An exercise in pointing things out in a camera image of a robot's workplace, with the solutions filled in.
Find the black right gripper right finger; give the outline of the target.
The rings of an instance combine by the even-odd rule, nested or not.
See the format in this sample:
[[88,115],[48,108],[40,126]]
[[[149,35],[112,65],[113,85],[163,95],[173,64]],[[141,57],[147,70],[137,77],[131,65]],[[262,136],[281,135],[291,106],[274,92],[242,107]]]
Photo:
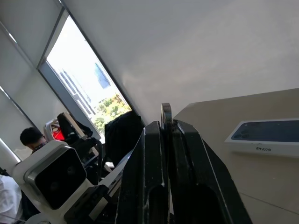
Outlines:
[[225,164],[180,120],[172,125],[169,177],[176,224],[252,224]]

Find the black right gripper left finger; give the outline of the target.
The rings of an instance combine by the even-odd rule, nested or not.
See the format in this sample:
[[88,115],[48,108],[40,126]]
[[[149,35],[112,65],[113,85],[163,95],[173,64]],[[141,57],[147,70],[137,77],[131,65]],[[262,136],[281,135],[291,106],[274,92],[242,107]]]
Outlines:
[[171,125],[154,121],[144,127],[123,170],[116,224],[170,224]]

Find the black cloth bag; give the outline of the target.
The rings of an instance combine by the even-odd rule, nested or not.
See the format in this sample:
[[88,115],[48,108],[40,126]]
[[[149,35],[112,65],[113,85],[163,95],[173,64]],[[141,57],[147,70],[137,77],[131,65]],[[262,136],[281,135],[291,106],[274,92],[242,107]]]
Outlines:
[[144,124],[139,115],[129,111],[105,124],[106,156],[114,166],[118,165],[123,157],[134,149]]

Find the white iPhone box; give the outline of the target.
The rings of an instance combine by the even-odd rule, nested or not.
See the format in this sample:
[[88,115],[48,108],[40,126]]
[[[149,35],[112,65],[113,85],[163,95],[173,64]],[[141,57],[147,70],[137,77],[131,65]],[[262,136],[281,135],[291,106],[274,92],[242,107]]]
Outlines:
[[225,143],[232,152],[299,158],[299,118],[242,121]]

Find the person in white shirt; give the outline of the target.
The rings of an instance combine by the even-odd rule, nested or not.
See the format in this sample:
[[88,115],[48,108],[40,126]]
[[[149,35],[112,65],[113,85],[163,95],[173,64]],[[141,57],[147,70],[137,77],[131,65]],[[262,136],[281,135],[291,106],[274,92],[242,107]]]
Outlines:
[[21,199],[18,184],[0,168],[0,224],[14,224],[22,219]]

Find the person with black hair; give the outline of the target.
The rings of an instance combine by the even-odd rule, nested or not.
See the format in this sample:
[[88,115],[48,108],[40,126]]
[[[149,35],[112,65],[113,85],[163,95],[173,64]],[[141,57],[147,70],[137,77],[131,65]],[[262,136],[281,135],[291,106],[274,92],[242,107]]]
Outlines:
[[34,127],[24,129],[20,134],[20,141],[32,150],[32,154],[48,143],[44,135]]

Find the bright window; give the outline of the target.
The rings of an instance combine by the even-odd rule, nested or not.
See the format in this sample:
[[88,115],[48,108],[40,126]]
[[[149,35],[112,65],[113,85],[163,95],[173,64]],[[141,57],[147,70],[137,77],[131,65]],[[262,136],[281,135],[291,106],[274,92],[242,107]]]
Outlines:
[[63,12],[54,27],[40,68],[50,69],[55,92],[70,113],[79,112],[95,136],[105,142],[105,125],[132,110],[87,40]]

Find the black cloth on wooden frame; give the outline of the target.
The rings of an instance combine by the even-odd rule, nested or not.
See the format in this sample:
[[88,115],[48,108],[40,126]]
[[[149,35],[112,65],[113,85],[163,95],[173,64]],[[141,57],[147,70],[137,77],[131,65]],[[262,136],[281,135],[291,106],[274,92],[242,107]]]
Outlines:
[[64,141],[76,150],[89,150],[93,147],[93,140],[82,139],[74,125],[67,119],[64,113],[57,116],[57,120],[64,137]]

